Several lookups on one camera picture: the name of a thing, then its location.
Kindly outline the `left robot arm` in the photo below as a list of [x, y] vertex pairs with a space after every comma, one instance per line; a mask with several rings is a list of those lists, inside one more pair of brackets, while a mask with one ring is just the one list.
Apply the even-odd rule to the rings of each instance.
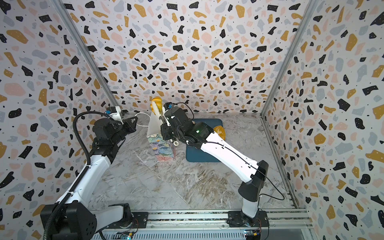
[[87, 162], [69, 189], [40, 213], [44, 240], [90, 240], [113, 223], [134, 224], [129, 204], [115, 204], [92, 212], [89, 202], [104, 172], [111, 166], [126, 136], [136, 131], [137, 117], [117, 121], [104, 114], [93, 126], [96, 135]]

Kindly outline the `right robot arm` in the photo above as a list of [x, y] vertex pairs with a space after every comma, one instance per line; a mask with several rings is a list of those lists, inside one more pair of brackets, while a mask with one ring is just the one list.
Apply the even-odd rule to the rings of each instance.
[[243, 198], [242, 213], [249, 219], [256, 217], [260, 192], [267, 178], [269, 165], [257, 162], [236, 150], [218, 133], [203, 122], [194, 122], [176, 104], [166, 103], [159, 119], [161, 134], [165, 141], [181, 142], [199, 149], [219, 160], [242, 180], [238, 192]]

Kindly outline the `striped croissant bun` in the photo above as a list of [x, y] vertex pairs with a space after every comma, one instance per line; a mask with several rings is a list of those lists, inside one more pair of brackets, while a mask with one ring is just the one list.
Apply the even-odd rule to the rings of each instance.
[[160, 97], [154, 97], [151, 101], [151, 110], [157, 116], [160, 117], [163, 115], [163, 104]]

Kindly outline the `floral paper bag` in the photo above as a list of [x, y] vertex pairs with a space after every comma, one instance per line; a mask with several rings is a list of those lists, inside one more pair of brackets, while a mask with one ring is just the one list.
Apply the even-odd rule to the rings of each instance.
[[173, 161], [175, 160], [176, 150], [171, 141], [165, 141], [161, 133], [162, 121], [154, 113], [148, 115], [147, 113], [137, 113], [138, 115], [145, 115], [150, 118], [149, 122], [144, 125], [137, 124], [140, 127], [147, 128], [147, 140], [154, 151], [155, 157], [158, 161]]

